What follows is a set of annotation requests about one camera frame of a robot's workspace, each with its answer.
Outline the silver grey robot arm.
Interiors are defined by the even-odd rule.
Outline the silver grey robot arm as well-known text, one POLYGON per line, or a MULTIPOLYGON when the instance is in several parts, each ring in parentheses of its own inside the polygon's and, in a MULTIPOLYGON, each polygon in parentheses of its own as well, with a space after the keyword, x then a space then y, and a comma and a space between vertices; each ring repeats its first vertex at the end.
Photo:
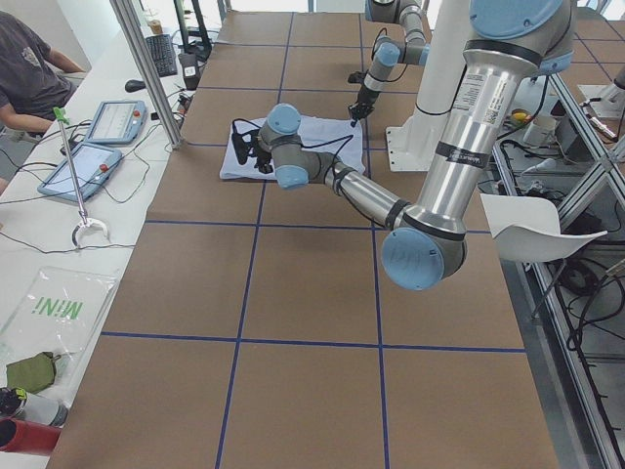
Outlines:
POLYGON ((239 163, 253 160, 285 190, 324 185, 385 229, 384 271, 408 290, 431 288, 461 269, 465 214, 520 85, 561 71, 572 56, 570 1, 472 1, 466 19, 464 66, 415 199, 366 177, 337 151, 305 145, 291 105, 275 106, 257 128, 231 137, 239 163))
POLYGON ((427 6, 427 1, 419 0, 365 2, 365 16, 369 21, 397 24, 402 28, 404 38, 402 41, 392 39, 383 27, 372 46, 370 67, 349 76, 349 83, 360 85, 355 102, 348 106, 352 127, 374 110, 385 84, 402 77, 403 72, 398 78, 390 78, 397 64, 426 63, 430 52, 423 25, 427 6))

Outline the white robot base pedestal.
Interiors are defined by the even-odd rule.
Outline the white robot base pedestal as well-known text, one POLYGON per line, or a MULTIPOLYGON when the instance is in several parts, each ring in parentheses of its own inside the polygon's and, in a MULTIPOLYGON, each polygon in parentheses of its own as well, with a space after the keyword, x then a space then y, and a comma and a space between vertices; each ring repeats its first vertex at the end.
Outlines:
POLYGON ((431 166, 465 70, 463 51, 472 32, 469 4, 441 3, 413 115, 402 126, 387 129, 394 172, 426 171, 431 166))

